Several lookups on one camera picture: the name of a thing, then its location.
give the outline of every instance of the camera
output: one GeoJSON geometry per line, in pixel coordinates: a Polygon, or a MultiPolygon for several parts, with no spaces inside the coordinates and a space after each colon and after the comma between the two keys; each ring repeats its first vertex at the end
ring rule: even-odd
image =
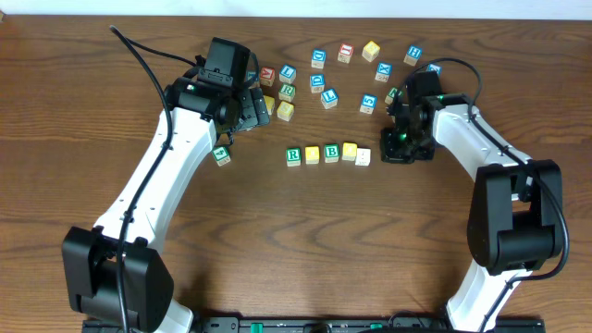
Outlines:
{"type": "Polygon", "coordinates": [[[225,39],[212,39],[207,58],[196,56],[197,66],[166,87],[166,101],[173,107],[199,112],[207,121],[214,120],[218,137],[267,125],[263,92],[249,88],[256,76],[245,82],[250,57],[258,73],[257,57],[251,50],[225,39]]]}

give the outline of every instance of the block with letter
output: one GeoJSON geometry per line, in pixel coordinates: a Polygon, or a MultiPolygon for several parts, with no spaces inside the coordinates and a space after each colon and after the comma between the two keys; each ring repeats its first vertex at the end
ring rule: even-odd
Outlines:
{"type": "Polygon", "coordinates": [[[422,56],[422,49],[411,45],[409,46],[409,50],[407,50],[407,55],[405,55],[403,62],[407,65],[415,66],[420,56],[422,56]]]}
{"type": "Polygon", "coordinates": [[[362,56],[364,57],[364,59],[368,60],[369,62],[372,62],[372,60],[376,59],[379,52],[380,46],[378,46],[377,43],[370,41],[366,46],[364,46],[362,56]]]}
{"type": "Polygon", "coordinates": [[[318,164],[321,153],[317,146],[304,148],[304,153],[306,155],[306,164],[318,164]]]}
{"type": "Polygon", "coordinates": [[[300,148],[289,148],[286,150],[286,161],[288,167],[297,167],[301,163],[300,148]]]}
{"type": "Polygon", "coordinates": [[[378,63],[378,68],[376,68],[376,76],[374,80],[379,80],[386,82],[389,80],[390,72],[392,71],[392,65],[387,63],[378,63]]]}
{"type": "Polygon", "coordinates": [[[360,105],[360,112],[372,115],[377,101],[378,98],[376,98],[376,96],[364,94],[364,97],[362,97],[362,105],[360,105]]]}
{"type": "Polygon", "coordinates": [[[296,68],[290,65],[284,65],[279,72],[279,81],[292,84],[296,80],[296,68]]]}
{"type": "Polygon", "coordinates": [[[267,114],[269,116],[274,114],[274,107],[276,107],[276,99],[269,96],[263,96],[265,100],[265,106],[267,106],[267,114]]]}
{"type": "Polygon", "coordinates": [[[329,89],[327,91],[321,92],[321,103],[325,109],[329,109],[335,105],[337,105],[339,97],[334,89],[329,89]]]}
{"type": "Polygon", "coordinates": [[[355,156],[358,154],[358,145],[355,143],[344,142],[342,154],[342,160],[355,161],[355,156]]]}
{"type": "Polygon", "coordinates": [[[284,83],[279,88],[279,99],[282,101],[290,102],[294,100],[294,96],[296,95],[296,87],[291,84],[284,83]]]}
{"type": "Polygon", "coordinates": [[[314,50],[313,51],[313,68],[320,68],[323,69],[325,66],[325,58],[327,57],[327,53],[323,50],[314,50]]]}
{"type": "Polygon", "coordinates": [[[440,72],[442,71],[442,67],[440,67],[438,65],[434,65],[434,64],[429,64],[429,65],[427,65],[427,68],[425,69],[425,71],[429,71],[429,70],[433,70],[433,71],[437,72],[438,76],[440,76],[440,72]]]}
{"type": "Polygon", "coordinates": [[[325,145],[325,163],[335,163],[339,161],[339,145],[325,145]]]}
{"type": "Polygon", "coordinates": [[[277,107],[277,117],[282,120],[290,121],[292,116],[294,116],[294,105],[282,101],[277,107]]]}
{"type": "Polygon", "coordinates": [[[339,48],[339,55],[337,57],[337,60],[349,64],[350,60],[352,60],[352,56],[353,46],[343,43],[339,48]]]}
{"type": "Polygon", "coordinates": [[[311,75],[311,93],[321,93],[325,89],[325,76],[323,74],[311,75]]]}
{"type": "Polygon", "coordinates": [[[273,68],[261,68],[261,74],[259,74],[261,84],[271,87],[274,85],[274,80],[276,80],[276,71],[273,68]]]}
{"type": "Polygon", "coordinates": [[[358,148],[355,156],[355,165],[363,167],[370,165],[370,149],[358,148]]]}
{"type": "Polygon", "coordinates": [[[214,148],[212,155],[214,156],[216,163],[218,163],[218,165],[221,167],[230,162],[230,154],[228,153],[228,149],[226,149],[226,147],[214,148]]]}
{"type": "MultiPolygon", "coordinates": [[[[397,88],[395,88],[395,87],[390,88],[387,98],[385,98],[386,104],[388,104],[388,105],[392,104],[392,101],[395,99],[396,92],[397,92],[397,88]]],[[[399,92],[399,98],[402,98],[402,97],[403,97],[403,92],[399,92]]]]}
{"type": "Polygon", "coordinates": [[[245,82],[250,80],[252,77],[257,77],[257,78],[255,79],[255,82],[251,85],[251,87],[249,87],[249,88],[259,88],[259,77],[257,76],[257,74],[255,73],[254,70],[247,71],[247,78],[245,79],[245,82]]]}

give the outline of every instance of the wooden block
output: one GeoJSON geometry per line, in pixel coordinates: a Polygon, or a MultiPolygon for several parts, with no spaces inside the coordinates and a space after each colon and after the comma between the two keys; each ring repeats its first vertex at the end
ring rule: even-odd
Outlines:
{"type": "Polygon", "coordinates": [[[321,158],[321,153],[317,146],[304,148],[304,154],[306,156],[306,164],[318,164],[321,158]]]}
{"type": "Polygon", "coordinates": [[[286,149],[286,160],[288,167],[297,167],[301,163],[300,148],[286,149]]]}
{"type": "Polygon", "coordinates": [[[407,50],[407,55],[405,55],[405,59],[403,59],[403,62],[407,65],[415,66],[420,56],[422,56],[422,49],[420,49],[417,46],[411,45],[409,46],[409,50],[407,50]]]}
{"type": "Polygon", "coordinates": [[[276,107],[276,99],[269,96],[263,96],[265,99],[265,106],[267,106],[267,113],[269,116],[274,114],[274,107],[276,107]]]}
{"type": "Polygon", "coordinates": [[[434,70],[435,72],[437,72],[438,76],[440,76],[440,72],[442,71],[442,67],[440,67],[438,65],[434,65],[434,64],[429,64],[429,65],[427,65],[427,68],[425,69],[425,71],[429,71],[429,70],[434,70]]]}
{"type": "Polygon", "coordinates": [[[296,87],[291,84],[284,83],[281,85],[278,95],[280,100],[292,103],[294,96],[296,95],[296,87]]]}
{"type": "Polygon", "coordinates": [[[325,58],[327,57],[327,53],[323,50],[314,50],[313,51],[313,60],[311,66],[313,68],[321,68],[325,66],[325,58]]]}
{"type": "MultiPolygon", "coordinates": [[[[395,92],[397,91],[397,88],[392,87],[390,88],[390,91],[388,92],[387,98],[385,98],[385,103],[388,105],[392,104],[392,101],[395,99],[395,92]]],[[[403,97],[403,92],[399,92],[399,98],[403,97]]]]}
{"type": "Polygon", "coordinates": [[[380,46],[378,46],[378,44],[370,41],[366,46],[364,46],[364,49],[362,51],[362,56],[364,57],[364,59],[368,60],[369,62],[372,62],[372,60],[376,59],[379,52],[380,52],[380,46]]]}
{"type": "Polygon", "coordinates": [[[376,76],[374,77],[374,80],[379,80],[382,82],[388,81],[391,71],[392,71],[391,64],[379,62],[378,67],[376,68],[376,76]]]}
{"type": "Polygon", "coordinates": [[[261,84],[271,87],[274,85],[276,79],[276,71],[273,68],[261,68],[261,74],[259,74],[259,81],[261,84]]]}
{"type": "Polygon", "coordinates": [[[311,93],[321,93],[325,89],[325,76],[323,74],[311,75],[311,93]]]}
{"type": "Polygon", "coordinates": [[[372,115],[377,101],[378,99],[376,96],[364,94],[364,97],[362,97],[362,105],[360,105],[360,112],[372,115]]]}
{"type": "Polygon", "coordinates": [[[292,116],[294,116],[294,105],[282,101],[277,107],[277,117],[282,120],[290,121],[292,116]]]}
{"type": "Polygon", "coordinates": [[[326,144],[325,145],[325,163],[335,163],[339,161],[339,145],[326,144]]]}
{"type": "Polygon", "coordinates": [[[279,72],[279,81],[292,84],[296,80],[296,68],[290,65],[284,65],[279,72]]]}
{"type": "Polygon", "coordinates": [[[358,145],[355,143],[344,142],[343,143],[343,157],[344,161],[355,161],[357,155],[358,145]]]}
{"type": "Polygon", "coordinates": [[[343,43],[339,48],[339,55],[337,56],[337,60],[349,64],[350,60],[352,60],[352,55],[353,46],[343,43]]]}
{"type": "Polygon", "coordinates": [[[321,92],[321,103],[323,103],[325,109],[329,109],[333,106],[336,106],[338,99],[339,97],[337,96],[337,93],[334,89],[329,89],[327,91],[321,92]]]}
{"type": "Polygon", "coordinates": [[[355,165],[368,167],[370,165],[370,149],[358,148],[355,156],[355,165]]]}
{"type": "Polygon", "coordinates": [[[226,147],[214,148],[212,155],[214,156],[216,163],[218,163],[218,165],[221,167],[230,162],[230,154],[228,153],[228,149],[226,149],[226,147]]]}
{"type": "MultiPolygon", "coordinates": [[[[247,77],[244,81],[250,80],[253,76],[257,76],[254,70],[247,71],[247,77]]],[[[257,79],[255,79],[255,82],[249,88],[259,88],[259,76],[257,76],[257,79]]]]}

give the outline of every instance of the yellow block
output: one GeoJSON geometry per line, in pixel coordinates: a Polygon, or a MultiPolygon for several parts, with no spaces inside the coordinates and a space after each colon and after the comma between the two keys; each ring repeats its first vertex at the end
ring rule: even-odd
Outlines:
{"type": "Polygon", "coordinates": [[[290,121],[293,115],[294,105],[291,105],[286,101],[282,101],[277,108],[277,117],[282,120],[290,121]]]}
{"type": "Polygon", "coordinates": [[[304,153],[306,155],[306,164],[317,164],[321,158],[321,151],[318,147],[306,147],[304,153]]]}
{"type": "Polygon", "coordinates": [[[355,161],[355,156],[358,154],[358,145],[355,143],[343,143],[343,157],[344,161],[355,161]]]}
{"type": "Polygon", "coordinates": [[[276,99],[269,96],[263,96],[265,99],[265,106],[267,106],[267,113],[271,116],[274,113],[274,107],[276,107],[276,99]]]}

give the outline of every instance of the wood grain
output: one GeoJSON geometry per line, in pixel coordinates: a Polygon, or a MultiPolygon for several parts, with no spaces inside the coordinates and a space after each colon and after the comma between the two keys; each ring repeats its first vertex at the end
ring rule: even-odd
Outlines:
{"type": "MultiPolygon", "coordinates": [[[[592,329],[592,30],[590,23],[493,20],[8,17],[0,25],[0,330],[80,331],[68,307],[60,244],[115,200],[150,141],[161,109],[154,87],[108,30],[192,57],[212,37],[250,47],[260,64],[298,70],[295,116],[237,135],[232,162],[200,167],[168,232],[164,259],[176,297],[194,309],[249,316],[435,312],[471,257],[465,226],[472,181],[445,150],[429,163],[379,162],[389,88],[422,60],[457,56],[485,81],[479,106],[505,139],[563,174],[573,250],[565,271],[523,284],[506,315],[541,316],[548,332],[592,329]],[[369,40],[392,62],[389,83],[358,54],[369,40]],[[357,51],[336,61],[339,45],[357,51]],[[339,105],[311,95],[313,48],[339,105]],[[360,114],[363,93],[379,97],[360,114]],[[284,150],[326,142],[373,149],[370,167],[286,168],[284,150]]],[[[147,55],[161,84],[184,64],[147,55]]],[[[444,87],[475,80],[445,65],[444,87]]],[[[268,94],[277,97],[279,82],[268,94]]],[[[549,269],[555,261],[549,261],[549,269]]]]}

